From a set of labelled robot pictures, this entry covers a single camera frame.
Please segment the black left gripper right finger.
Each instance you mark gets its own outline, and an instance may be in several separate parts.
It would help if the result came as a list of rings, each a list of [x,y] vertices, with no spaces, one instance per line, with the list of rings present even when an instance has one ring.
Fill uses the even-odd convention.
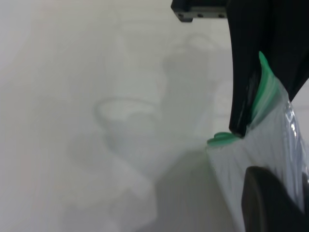
[[[292,100],[309,77],[306,0],[230,0],[226,7],[233,59],[229,128],[244,136],[261,80],[259,54]]]

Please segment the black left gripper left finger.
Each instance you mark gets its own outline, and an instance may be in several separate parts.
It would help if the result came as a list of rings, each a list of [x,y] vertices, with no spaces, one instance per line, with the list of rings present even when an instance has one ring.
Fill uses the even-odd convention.
[[[302,212],[288,195],[282,182],[269,170],[247,168],[241,198],[245,231],[307,232],[309,230],[309,185],[302,176]]]

